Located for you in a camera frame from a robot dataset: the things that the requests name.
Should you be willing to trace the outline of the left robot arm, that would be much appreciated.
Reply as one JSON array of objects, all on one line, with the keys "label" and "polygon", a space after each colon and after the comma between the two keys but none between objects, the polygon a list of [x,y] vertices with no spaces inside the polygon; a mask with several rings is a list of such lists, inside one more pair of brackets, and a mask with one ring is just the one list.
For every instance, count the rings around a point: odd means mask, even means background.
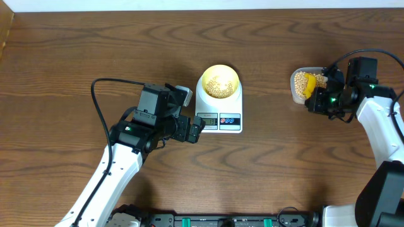
[{"label": "left robot arm", "polygon": [[95,173],[59,226],[105,226],[123,190],[159,143],[198,142],[205,122],[181,115],[193,93],[183,86],[145,84],[138,106],[107,131]]}]

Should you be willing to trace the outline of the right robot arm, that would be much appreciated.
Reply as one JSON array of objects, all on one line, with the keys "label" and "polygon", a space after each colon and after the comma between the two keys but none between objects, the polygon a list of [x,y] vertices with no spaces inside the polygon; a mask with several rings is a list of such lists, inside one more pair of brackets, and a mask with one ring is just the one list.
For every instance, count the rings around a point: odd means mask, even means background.
[{"label": "right robot arm", "polygon": [[377,60],[356,57],[343,74],[336,65],[322,70],[325,88],[315,88],[305,102],[308,111],[365,130],[377,170],[356,202],[326,206],[322,226],[403,226],[403,119],[398,95],[377,80]]}]

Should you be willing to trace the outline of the yellow measuring scoop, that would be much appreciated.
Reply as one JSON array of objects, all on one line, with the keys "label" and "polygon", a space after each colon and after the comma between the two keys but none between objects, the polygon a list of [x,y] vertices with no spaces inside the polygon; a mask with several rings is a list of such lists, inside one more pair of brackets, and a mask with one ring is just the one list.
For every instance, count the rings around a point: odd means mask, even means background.
[{"label": "yellow measuring scoop", "polygon": [[313,74],[305,73],[305,78],[307,78],[307,85],[305,90],[303,91],[303,94],[305,97],[308,99],[311,97],[312,93],[314,92],[314,89],[316,87],[316,77]]}]

